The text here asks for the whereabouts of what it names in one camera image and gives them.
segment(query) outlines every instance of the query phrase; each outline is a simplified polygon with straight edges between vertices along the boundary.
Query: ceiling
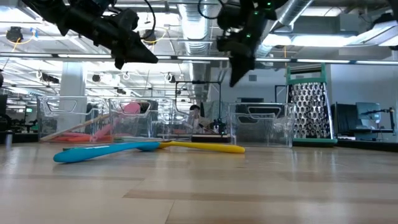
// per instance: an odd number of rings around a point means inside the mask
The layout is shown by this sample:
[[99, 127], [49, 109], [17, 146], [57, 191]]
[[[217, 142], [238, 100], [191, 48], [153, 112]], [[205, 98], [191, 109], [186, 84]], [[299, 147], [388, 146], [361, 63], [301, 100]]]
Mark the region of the ceiling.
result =
[[[165, 1], [151, 1], [152, 4], [161, 5]], [[197, 0], [169, 0], [170, 5], [174, 4], [196, 4]], [[144, 1], [124, 0], [118, 1], [119, 5], [144, 5]], [[210, 16], [217, 15], [220, 7], [216, 0], [205, 1], [204, 4], [212, 5], [208, 12]], [[312, 5], [302, 14], [303, 17], [338, 17], [342, 14], [353, 14], [359, 18], [358, 25], [368, 27], [366, 19], [372, 19], [372, 12], [385, 11], [386, 1], [384, 0], [315, 0]], [[140, 20], [136, 31], [145, 31], [152, 27], [152, 14], [146, 12], [138, 13]], [[195, 42], [187, 40], [183, 35], [181, 18], [178, 14], [156, 13], [157, 28], [155, 34], [157, 43], [151, 47], [147, 46], [156, 55], [187, 55], [186, 43]], [[24, 44], [15, 45], [6, 39], [6, 32], [10, 26], [22, 27], [24, 35]], [[225, 55], [216, 49], [215, 39], [217, 35], [222, 34], [216, 21], [210, 21], [210, 34], [201, 42], [206, 42], [210, 46], [207, 56]], [[273, 57], [287, 58], [360, 58], [383, 59], [388, 56], [387, 47], [378, 47], [378, 52], [383, 54], [374, 54], [375, 46], [356, 47], [345, 50], [339, 47], [306, 47], [288, 45], [285, 47], [275, 46], [271, 50]], [[76, 32], [70, 31], [65, 37], [61, 36], [57, 27], [48, 22], [44, 22], [39, 15], [26, 7], [2, 6], [0, 7], [0, 52], [19, 52], [19, 53], [49, 53], [49, 54], [109, 54], [110, 51], [102, 46], [95, 47], [91, 40], [85, 37], [79, 37]], [[166, 75], [174, 75], [176, 80], [192, 81], [190, 64], [188, 62], [176, 63], [128, 63], [121, 70], [114, 67], [113, 62], [84, 62], [87, 70], [87, 86], [90, 87], [86, 94], [99, 96], [118, 95], [116, 90], [101, 89], [100, 87], [117, 85], [120, 88], [129, 87], [132, 89], [127, 94], [131, 96], [174, 96], [173, 88], [175, 84], [167, 81]], [[59, 87], [44, 88], [39, 85], [48, 85], [40, 81], [38, 71], [47, 73], [62, 81], [61, 60], [32, 60], [23, 58], [0, 58], [0, 66], [4, 67], [3, 75], [5, 85], [32, 85], [34, 87], [8, 88], [6, 91], [14, 96], [33, 95], [56, 95], [59, 93]], [[227, 69], [226, 63], [211, 63], [212, 67], [221, 67]], [[93, 82], [93, 75], [101, 75], [101, 82]], [[219, 74], [211, 74], [209, 80], [217, 81]], [[184, 91], [179, 98], [193, 101], [197, 88], [191, 85], [186, 86], [188, 91]], [[206, 88], [203, 88], [203, 94], [206, 94]]]

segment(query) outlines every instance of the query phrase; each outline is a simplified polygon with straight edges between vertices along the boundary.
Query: person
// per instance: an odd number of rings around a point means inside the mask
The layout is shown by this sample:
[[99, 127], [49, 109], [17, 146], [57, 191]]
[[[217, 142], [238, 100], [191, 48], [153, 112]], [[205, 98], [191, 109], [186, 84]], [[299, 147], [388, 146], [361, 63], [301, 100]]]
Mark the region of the person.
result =
[[190, 108], [190, 114], [193, 119], [193, 128], [194, 129], [199, 129], [199, 128], [210, 128], [211, 121], [207, 118], [204, 118], [200, 116], [200, 107], [198, 105], [192, 105]]

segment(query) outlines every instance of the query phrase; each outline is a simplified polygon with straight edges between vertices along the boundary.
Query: ventilation pipe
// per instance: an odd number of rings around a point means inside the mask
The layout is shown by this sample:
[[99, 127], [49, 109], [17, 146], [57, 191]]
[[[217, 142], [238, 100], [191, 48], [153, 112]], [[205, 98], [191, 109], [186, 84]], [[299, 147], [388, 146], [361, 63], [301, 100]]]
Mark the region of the ventilation pipe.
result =
[[[203, 40], [208, 36], [210, 23], [208, 19], [202, 17], [196, 4], [181, 4], [178, 5], [180, 15], [182, 17], [181, 26], [184, 39], [188, 40]], [[201, 6], [201, 11], [204, 15], [208, 14], [209, 7], [206, 5]], [[186, 42], [185, 48], [189, 55], [208, 55], [209, 46], [203, 42]], [[192, 80], [208, 80], [210, 74], [208, 74], [208, 64], [203, 63], [190, 63], [189, 64], [190, 77]], [[195, 98], [200, 97], [203, 101], [206, 101], [206, 95], [202, 93], [201, 86], [194, 88]]]
[[[311, 5], [313, 0], [290, 0], [282, 8], [278, 21], [274, 22], [271, 31], [292, 32], [294, 22], [303, 14], [304, 10]], [[273, 46], [260, 44], [256, 57], [264, 58], [272, 50]]]

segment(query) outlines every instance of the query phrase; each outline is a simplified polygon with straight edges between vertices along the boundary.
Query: black cable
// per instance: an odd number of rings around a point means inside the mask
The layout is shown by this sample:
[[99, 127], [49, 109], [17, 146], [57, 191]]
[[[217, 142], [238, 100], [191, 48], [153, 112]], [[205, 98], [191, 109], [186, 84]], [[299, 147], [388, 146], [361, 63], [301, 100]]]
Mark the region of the black cable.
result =
[[[199, 0], [199, 1], [198, 1], [198, 12], [199, 12], [199, 14], [200, 14], [202, 17], [206, 18], [206, 19], [217, 19], [218, 16], [216, 16], [216, 17], [208, 17], [208, 16], [205, 16], [205, 15], [203, 14], [203, 12], [200, 10], [201, 2], [202, 2], [202, 0]], [[218, 2], [221, 4], [221, 6], [224, 6], [224, 3], [223, 3], [221, 0], [218, 0]]]
[[141, 40], [150, 37], [150, 36], [155, 32], [155, 27], [156, 27], [156, 16], [155, 16], [154, 9], [152, 8], [152, 6], [151, 6], [151, 4], [149, 3], [148, 0], [144, 0], [144, 1], [145, 1], [145, 2], [147, 3], [147, 5], [149, 6], [149, 10], [151, 11], [152, 16], [154, 17], [154, 25], [152, 26], [152, 30], [150, 31], [150, 33], [148, 33], [148, 35], [147, 35], [146, 37], [141, 37]]

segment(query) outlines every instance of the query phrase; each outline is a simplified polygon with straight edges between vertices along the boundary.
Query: transparent container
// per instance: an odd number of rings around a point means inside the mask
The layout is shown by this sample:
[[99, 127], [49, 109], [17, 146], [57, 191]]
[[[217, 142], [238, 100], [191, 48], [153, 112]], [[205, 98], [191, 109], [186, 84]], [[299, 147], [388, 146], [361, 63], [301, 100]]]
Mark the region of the transparent container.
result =
[[231, 143], [241, 146], [292, 147], [293, 104], [233, 103], [229, 105]]
[[111, 142], [107, 102], [95, 96], [39, 96], [41, 142]]
[[190, 139], [189, 114], [171, 98], [111, 98], [109, 107], [116, 142]]

